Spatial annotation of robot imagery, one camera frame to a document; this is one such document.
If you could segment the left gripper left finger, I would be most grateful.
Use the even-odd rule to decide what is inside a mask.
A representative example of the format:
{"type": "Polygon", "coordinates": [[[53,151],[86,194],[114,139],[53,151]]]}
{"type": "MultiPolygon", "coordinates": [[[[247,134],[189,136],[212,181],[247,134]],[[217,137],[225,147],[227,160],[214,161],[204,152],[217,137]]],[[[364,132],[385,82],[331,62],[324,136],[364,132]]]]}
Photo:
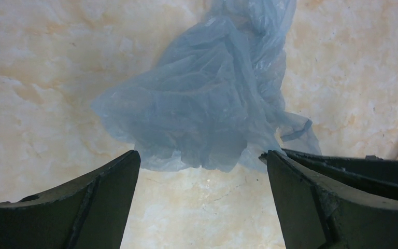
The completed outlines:
{"type": "Polygon", "coordinates": [[[18,202],[0,203],[0,248],[119,248],[140,169],[131,150],[18,202]]]}

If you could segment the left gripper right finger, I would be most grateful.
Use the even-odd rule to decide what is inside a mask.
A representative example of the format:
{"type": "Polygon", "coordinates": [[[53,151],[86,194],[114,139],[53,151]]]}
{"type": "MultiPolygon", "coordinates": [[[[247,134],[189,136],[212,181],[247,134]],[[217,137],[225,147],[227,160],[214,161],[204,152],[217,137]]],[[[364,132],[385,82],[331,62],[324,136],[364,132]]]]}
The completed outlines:
{"type": "Polygon", "coordinates": [[[268,151],[286,248],[398,248],[398,160],[268,151]]]}

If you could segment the light blue plastic trash bag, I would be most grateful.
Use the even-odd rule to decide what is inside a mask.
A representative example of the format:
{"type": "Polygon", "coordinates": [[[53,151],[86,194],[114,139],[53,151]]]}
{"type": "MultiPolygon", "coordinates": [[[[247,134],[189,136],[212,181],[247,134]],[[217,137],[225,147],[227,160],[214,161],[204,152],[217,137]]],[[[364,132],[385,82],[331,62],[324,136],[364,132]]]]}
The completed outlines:
{"type": "Polygon", "coordinates": [[[141,167],[264,172],[260,154],[320,154],[310,119],[289,113],[281,85],[296,1],[213,1],[157,65],[92,103],[106,131],[132,143],[141,167]]]}

